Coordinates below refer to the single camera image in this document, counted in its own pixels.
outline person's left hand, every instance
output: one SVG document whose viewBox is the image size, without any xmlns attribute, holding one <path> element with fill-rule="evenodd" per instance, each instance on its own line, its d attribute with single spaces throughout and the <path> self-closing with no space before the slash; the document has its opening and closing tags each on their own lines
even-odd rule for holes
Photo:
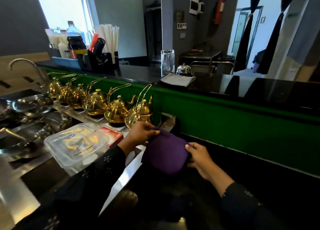
<svg viewBox="0 0 320 230">
<path fill-rule="evenodd" d="M 156 136 L 160 131 L 154 130 L 154 125 L 147 122 L 136 122 L 131 127 L 128 135 L 118 144 L 126 153 L 131 152 L 136 146 L 144 144 L 152 136 Z"/>
</svg>

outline teapot spout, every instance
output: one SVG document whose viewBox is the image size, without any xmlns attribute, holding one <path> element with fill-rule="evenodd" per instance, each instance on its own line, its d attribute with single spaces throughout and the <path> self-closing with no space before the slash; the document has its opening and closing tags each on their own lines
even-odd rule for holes
<svg viewBox="0 0 320 230">
<path fill-rule="evenodd" d="M 153 95 L 150 96 L 149 104 L 152 104 L 152 97 L 153 97 Z"/>
<path fill-rule="evenodd" d="M 134 95 L 134 96 L 132 97 L 131 102 L 129 102 L 130 105 L 133 105 L 133 104 L 134 104 L 134 99 L 135 99 L 135 98 L 136 98 L 136 95 Z"/>
</svg>

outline person's right hand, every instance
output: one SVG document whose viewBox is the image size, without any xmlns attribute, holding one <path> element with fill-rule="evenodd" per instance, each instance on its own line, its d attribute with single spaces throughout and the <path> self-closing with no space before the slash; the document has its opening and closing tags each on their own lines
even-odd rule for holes
<svg viewBox="0 0 320 230">
<path fill-rule="evenodd" d="M 192 155 L 188 167 L 196 168 L 202 178 L 210 180 L 209 172 L 214 162 L 212 161 L 207 148 L 195 142 L 191 142 L 190 144 L 192 147 L 186 144 L 186 150 Z"/>
</svg>

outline glass jar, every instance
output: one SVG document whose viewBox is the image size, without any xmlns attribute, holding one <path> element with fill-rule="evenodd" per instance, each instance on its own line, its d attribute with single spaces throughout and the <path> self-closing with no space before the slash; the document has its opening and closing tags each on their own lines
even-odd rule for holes
<svg viewBox="0 0 320 230">
<path fill-rule="evenodd" d="M 174 73 L 174 50 L 161 51 L 161 77 Z"/>
</svg>

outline curtain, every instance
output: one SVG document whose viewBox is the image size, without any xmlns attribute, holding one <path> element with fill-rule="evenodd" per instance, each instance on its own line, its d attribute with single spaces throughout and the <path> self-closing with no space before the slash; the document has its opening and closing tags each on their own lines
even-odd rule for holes
<svg viewBox="0 0 320 230">
<path fill-rule="evenodd" d="M 252 27 L 252 20 L 254 11 L 257 9 L 260 0 L 250 0 L 251 1 L 251 14 L 249 14 L 248 22 L 245 27 L 245 30 L 242 34 L 241 41 L 239 44 L 239 50 L 237 54 L 237 58 L 235 59 L 235 68 L 234 71 L 238 72 L 246 69 L 246 61 L 247 61 L 247 53 L 248 53 L 248 45 L 250 39 L 250 32 Z"/>
<path fill-rule="evenodd" d="M 267 74 L 269 71 L 269 68 L 270 68 L 270 65 L 271 65 L 271 62 L 273 59 L 273 55 L 276 50 L 277 42 L 279 39 L 282 20 L 284 18 L 283 12 L 287 9 L 287 7 L 289 6 L 289 4 L 291 2 L 292 2 L 292 0 L 281 0 L 281 13 L 278 17 L 278 20 L 275 24 L 273 31 L 272 31 L 272 34 L 271 34 L 269 43 L 266 47 L 266 51 L 264 53 L 264 56 L 260 62 L 258 69 L 257 69 L 258 73 Z"/>
</svg>

